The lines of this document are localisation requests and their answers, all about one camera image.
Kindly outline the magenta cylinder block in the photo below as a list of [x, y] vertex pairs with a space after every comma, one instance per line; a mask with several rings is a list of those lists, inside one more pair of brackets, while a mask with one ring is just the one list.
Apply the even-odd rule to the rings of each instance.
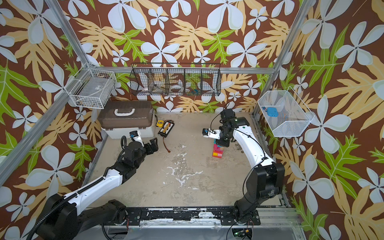
[[220, 147], [216, 144], [214, 144], [214, 152], [220, 151]]

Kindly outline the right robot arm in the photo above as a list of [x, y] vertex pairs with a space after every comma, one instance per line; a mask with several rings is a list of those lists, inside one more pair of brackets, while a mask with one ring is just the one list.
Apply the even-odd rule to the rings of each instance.
[[256, 218], [257, 208], [262, 203], [282, 193], [285, 168], [265, 152], [246, 118], [237, 118], [231, 109], [223, 110], [220, 117], [222, 125], [214, 130], [216, 143], [229, 147], [235, 140], [251, 166], [243, 182], [243, 197], [234, 204], [235, 220], [246, 222]]

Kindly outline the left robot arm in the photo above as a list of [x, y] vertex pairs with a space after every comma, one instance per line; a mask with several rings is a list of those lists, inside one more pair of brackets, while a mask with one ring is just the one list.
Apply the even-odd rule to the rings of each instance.
[[72, 240], [96, 225], [122, 222], [126, 216], [126, 206], [117, 200], [92, 209], [88, 207], [110, 190], [128, 181], [145, 157], [159, 149], [157, 138], [144, 144], [136, 131], [131, 132], [130, 137], [130, 143], [126, 137], [121, 138], [122, 151], [102, 176], [64, 196], [51, 196], [27, 239], [31, 240], [34, 235], [38, 235], [44, 240]]

